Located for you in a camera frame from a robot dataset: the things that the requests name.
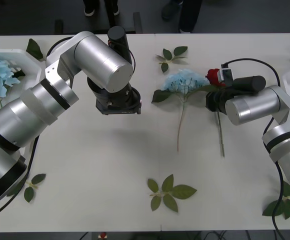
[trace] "red rose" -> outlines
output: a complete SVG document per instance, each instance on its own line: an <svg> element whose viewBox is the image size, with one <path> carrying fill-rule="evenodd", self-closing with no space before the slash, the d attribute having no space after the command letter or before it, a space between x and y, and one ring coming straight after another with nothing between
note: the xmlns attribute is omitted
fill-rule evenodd
<svg viewBox="0 0 290 240"><path fill-rule="evenodd" d="M206 78L208 79L210 85L214 85L216 87L225 87L225 83L219 82L219 78L217 76L218 72L219 72L218 68L210 69L207 72Z"/></svg>

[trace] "white table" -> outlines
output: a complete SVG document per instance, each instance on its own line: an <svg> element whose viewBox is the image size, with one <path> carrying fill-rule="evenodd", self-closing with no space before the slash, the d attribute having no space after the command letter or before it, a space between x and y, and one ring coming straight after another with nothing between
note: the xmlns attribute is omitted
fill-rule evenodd
<svg viewBox="0 0 290 240"><path fill-rule="evenodd" d="M29 37L46 53L64 36L0 36L0 48L25 49ZM79 73L73 90L80 100L38 142L30 177L47 177L30 204L21 192L0 213L0 232L273 229L271 218L262 216L279 192L276 167L261 140L269 117L234 126L222 115L222 158L215 114L204 108L205 95L199 93L186 108L177 153L180 104L176 99L151 104L166 78L155 54L188 46L188 65L170 64L169 73L189 68L205 75L245 57L282 74L290 67L290 34L143 34L129 35L128 43L137 62L130 83L141 94L141 115L100 114ZM262 75L268 86L276 82L270 69L255 62L230 67L236 78ZM152 212L147 178L162 184L170 174L174 184L190 185L197 193L177 200L178 214L164 205ZM279 216L276 222L290 229L290 219Z"/></svg>

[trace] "black wire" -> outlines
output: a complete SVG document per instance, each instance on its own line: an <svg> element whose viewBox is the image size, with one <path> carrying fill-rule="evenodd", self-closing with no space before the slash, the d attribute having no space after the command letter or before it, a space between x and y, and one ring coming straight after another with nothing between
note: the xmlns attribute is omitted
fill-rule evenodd
<svg viewBox="0 0 290 240"><path fill-rule="evenodd" d="M134 57L132 51L128 47L124 46L123 44L120 44L119 42L108 40L108 43L109 44L113 43L113 44L119 45L119 46L125 48L127 51L129 51L129 53L130 53L130 55L131 55L131 57L133 58L133 61L134 61L134 68L133 68L133 74L134 74L135 68L136 68L136 61L135 61L135 57Z"/></svg>
<svg viewBox="0 0 290 240"><path fill-rule="evenodd" d="M247 239L248 239L248 240L252 240L249 231L248 231L248 230L245 230L245 232L246 232L246 235L247 235Z"/></svg>
<svg viewBox="0 0 290 240"><path fill-rule="evenodd" d="M188 232L186 232L186 236L187 236L188 240L192 240L191 236L190 236L190 234Z"/></svg>
<svg viewBox="0 0 290 240"><path fill-rule="evenodd" d="M71 39L71 38L72 38L72 36L68 36L68 37L65 37L65 38L63 38L63 39L58 40L57 42L55 42L55 43L53 44L53 46L51 46L51 48L48 50L48 52L47 52L47 54L46 54L46 57L48 57L48 56L52 53L53 49L54 49L58 44L60 44L60 43L62 43L62 42L64 42L64 41L66 41L66 40L69 40L69 39Z"/></svg>
<svg viewBox="0 0 290 240"><path fill-rule="evenodd" d="M202 231L199 231L196 235L195 235L195 237L194 237L194 239L193 240L196 240L196 238L198 238L199 237L199 235L201 235L201 233L202 233Z"/></svg>
<svg viewBox="0 0 290 240"><path fill-rule="evenodd" d="M239 58L239 59L235 59L232 61L228 61L226 63L224 63L222 66L228 67L228 64L234 63L234 62L239 62L239 61L253 61L253 62L257 62L260 64L264 64L265 66L269 67L275 74L275 77L277 79L277 85L280 87L281 86L281 81L280 81L280 77L277 73L277 71L275 70L275 68L273 68L271 65L269 65L267 62L255 59L255 58Z"/></svg>
<svg viewBox="0 0 290 240"><path fill-rule="evenodd" d="M87 232L85 232L84 234L83 234L83 236L81 236L80 237L80 239L79 240L82 240L85 236L86 236L86 234L88 234L89 232L87 231Z"/></svg>
<svg viewBox="0 0 290 240"><path fill-rule="evenodd" d="M0 212L3 211L15 198L16 196L20 193L20 191L22 190L24 184L25 184L25 181L26 179L28 178L29 174L30 174L30 170L31 170L31 167L32 167L32 163L33 163L33 159L34 159L34 155L35 155L35 150L36 150L36 146L37 146L37 143L39 141L39 137L40 136L37 136L35 138L35 141L34 141L34 144L33 144L33 149L31 151L31 155L30 155L30 159L29 159L29 163L28 163L28 167L27 167L27 173L26 175L24 176L24 178L20 181L22 183L21 185L21 188L17 191L17 193L12 196L10 198L10 200L8 200L8 202L6 202L1 208L0 208Z"/></svg>
<svg viewBox="0 0 290 240"><path fill-rule="evenodd" d="M271 65L269 65L267 62L264 62L264 61L261 61L261 60L258 60L258 59L254 59L254 58L239 58L239 59L235 59L235 60L232 60L232 61L228 61L228 62L222 64L222 68L227 68L228 67L228 64L234 63L234 62L239 62L239 61L254 61L254 62L257 62L257 63L264 64L265 66L269 67L274 72L275 77L276 77L276 80L277 80L277 85L279 87L281 86L280 77L279 77L277 71ZM271 120L269 121L268 125L266 126L266 128L265 128L265 130L263 132L263 135L268 131L268 129L269 129L269 127L270 127L270 125L272 124L273 121L274 121L274 118L272 117ZM266 150L268 151L268 153L270 153L270 150L267 148L267 146L265 145L265 143L264 143L264 146L265 146ZM278 229L278 227L276 225L276 221L275 221L275 214L276 214L277 209L279 208L279 205L282 202L283 192L284 192L284 180L283 180L282 170L281 170L278 162L276 162L275 165L277 167L278 174L279 174L280 191L279 191L279 197L278 197L276 206L274 207L274 210L273 210L272 215L271 215L271 220L273 222L273 225L274 225L274 227L275 227L275 229L276 229L279 237L282 240L285 240L285 238L283 237L282 233Z"/></svg>
<svg viewBox="0 0 290 240"><path fill-rule="evenodd" d="M279 197L278 197L278 200L277 200L277 203L276 203L276 206L274 207L274 210L273 210L273 213L271 215L271 220L274 224L274 227L279 235L279 237L282 239L282 240L285 240L285 238L283 237L282 233L280 232L280 230L278 229L277 225L276 225L276 221L275 221L275 213L277 211L277 209L279 208L279 205L281 204L282 202L282 199L283 199L283 192L284 192L284 180L283 180L283 174L282 174L282 170L280 168L280 165L279 165L279 162L275 162L275 165L277 167L277 170L278 170L278 174L279 174L279 181L280 181L280 191L279 191Z"/></svg>
<svg viewBox="0 0 290 240"><path fill-rule="evenodd" d="M227 230L223 231L220 233L220 237L219 237L219 240L222 240L222 239L225 239L224 234L227 232Z"/></svg>
<svg viewBox="0 0 290 240"><path fill-rule="evenodd" d="M208 235L213 234L213 233L214 233L214 232L212 232L212 231L208 232L208 233L206 234L206 236L204 237L203 240L205 240L205 239L207 238Z"/></svg>
<svg viewBox="0 0 290 240"><path fill-rule="evenodd" d="M273 232L274 232L275 240L277 240L276 231L273 230Z"/></svg>

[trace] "red object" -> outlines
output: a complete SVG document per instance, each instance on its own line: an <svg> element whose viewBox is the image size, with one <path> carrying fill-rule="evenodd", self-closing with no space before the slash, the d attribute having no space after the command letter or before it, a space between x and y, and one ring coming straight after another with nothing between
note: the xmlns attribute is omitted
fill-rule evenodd
<svg viewBox="0 0 290 240"><path fill-rule="evenodd" d="M106 237L106 232L102 232L101 234L100 234L100 238L101 239L104 239Z"/></svg>
<svg viewBox="0 0 290 240"><path fill-rule="evenodd" d="M219 82L219 78L217 77L218 72L218 68L210 69L207 72L206 78L208 79L210 85L214 85L216 87L225 87L225 83Z"/></svg>

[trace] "shoe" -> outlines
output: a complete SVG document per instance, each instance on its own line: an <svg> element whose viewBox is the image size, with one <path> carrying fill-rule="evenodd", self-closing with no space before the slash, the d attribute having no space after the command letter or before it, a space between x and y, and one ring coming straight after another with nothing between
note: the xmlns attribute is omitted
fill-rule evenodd
<svg viewBox="0 0 290 240"><path fill-rule="evenodd" d="M118 14L120 14L120 9L118 5L113 6L113 12L114 12L114 16L117 16Z"/></svg>
<svg viewBox="0 0 290 240"><path fill-rule="evenodd" d="M86 9L85 8L85 10L84 10L84 14L86 17L91 17L94 15L94 13L95 13L95 9Z"/></svg>
<svg viewBox="0 0 290 240"><path fill-rule="evenodd" d="M191 31L183 31L181 29L178 29L178 31L180 34L191 34L192 33Z"/></svg>
<svg viewBox="0 0 290 240"><path fill-rule="evenodd" d="M183 1L170 0L168 4L166 4L161 10L161 17L164 20L170 20L174 17L181 8Z"/></svg>

